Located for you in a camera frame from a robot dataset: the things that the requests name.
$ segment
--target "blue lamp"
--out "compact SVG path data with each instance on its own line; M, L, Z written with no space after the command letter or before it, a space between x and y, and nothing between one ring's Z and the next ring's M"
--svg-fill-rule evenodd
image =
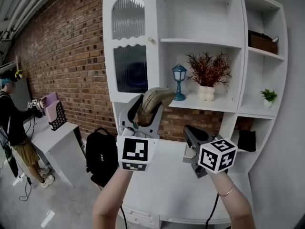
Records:
M185 100L185 95L181 93L180 83L184 81L186 69L181 64L178 64L172 68L172 71L173 71L173 78L177 82L177 92L174 100L183 101Z

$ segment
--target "bracelet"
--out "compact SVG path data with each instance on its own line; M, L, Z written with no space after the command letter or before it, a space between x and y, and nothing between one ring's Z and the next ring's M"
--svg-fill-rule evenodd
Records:
M225 195L220 195L220 194L218 194L218 195L221 196L221 197L225 197L225 196L229 195L232 192L234 187L235 187L235 184L233 183L233 186L232 186L230 191L228 191Z

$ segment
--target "white sneakers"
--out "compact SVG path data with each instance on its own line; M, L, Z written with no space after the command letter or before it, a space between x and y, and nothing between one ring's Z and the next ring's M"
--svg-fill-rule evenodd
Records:
M50 168L48 168L48 167L40 168L39 174L41 175L41 177L44 177L44 176L46 176L49 173L50 173Z
M47 178L44 179L44 183L41 183L41 186L43 188L47 188L49 185L51 185L54 182L54 176L49 175Z

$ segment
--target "black backpack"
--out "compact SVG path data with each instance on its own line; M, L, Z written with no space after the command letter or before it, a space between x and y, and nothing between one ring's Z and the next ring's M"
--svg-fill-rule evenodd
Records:
M99 130L103 130L106 135L99 133ZM102 127L91 133L87 137L86 160L87 172L93 174L91 180L104 187L119 164L115 136Z

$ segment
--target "white countertop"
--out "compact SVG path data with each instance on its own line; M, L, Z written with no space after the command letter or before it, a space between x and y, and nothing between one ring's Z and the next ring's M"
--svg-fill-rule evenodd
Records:
M209 176L197 179L191 164L183 163L185 143L160 140L147 172L134 172L124 205L175 219L207 220L217 192ZM252 204L247 174L229 174ZM211 224L230 222L219 198Z
M69 132L77 128L76 124L66 122L56 131L52 131L47 117L42 117L40 119L35 118L35 128L32 137L32 142L36 147L38 147L42 152L47 153L53 146L55 146L59 141L61 141ZM34 118L31 119L31 127L27 132L27 136L30 137L32 134L34 125ZM24 125L25 131L28 130L30 126L30 121L26 122Z

